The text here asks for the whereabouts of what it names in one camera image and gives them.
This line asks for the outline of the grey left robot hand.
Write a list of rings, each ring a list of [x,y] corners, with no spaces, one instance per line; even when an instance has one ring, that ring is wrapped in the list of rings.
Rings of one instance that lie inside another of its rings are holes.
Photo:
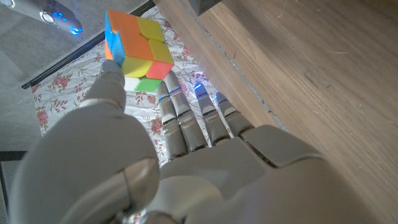
[[[79,107],[27,151],[9,196],[11,223],[376,223],[345,178],[299,138],[254,127],[221,94],[197,96],[207,131],[168,77],[159,164],[124,112],[125,77],[106,60]]]

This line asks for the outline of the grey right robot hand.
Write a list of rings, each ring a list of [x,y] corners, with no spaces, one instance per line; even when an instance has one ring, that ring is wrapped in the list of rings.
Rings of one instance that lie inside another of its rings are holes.
[[[1,0],[1,4],[73,35],[83,32],[81,22],[72,10],[55,0]]]

